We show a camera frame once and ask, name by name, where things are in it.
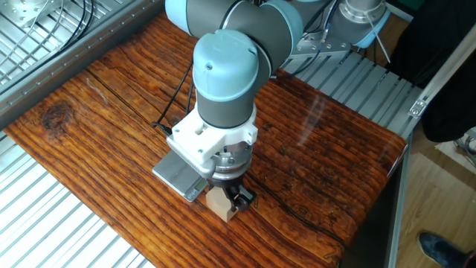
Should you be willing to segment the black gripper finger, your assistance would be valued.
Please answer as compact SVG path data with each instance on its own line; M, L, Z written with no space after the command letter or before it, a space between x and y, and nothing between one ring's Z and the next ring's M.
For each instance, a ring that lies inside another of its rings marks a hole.
M225 196L231 201L231 211L244 212L256 199L257 195L252 190L247 190L243 185L234 185L224 188Z

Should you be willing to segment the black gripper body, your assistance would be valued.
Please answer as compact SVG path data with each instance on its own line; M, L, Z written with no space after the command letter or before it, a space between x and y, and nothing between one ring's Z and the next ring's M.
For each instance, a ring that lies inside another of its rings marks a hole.
M239 185L242 184L244 180L244 176L238 176L233 179L207 179L210 185L216 186L219 188L231 188L231 187L238 187Z

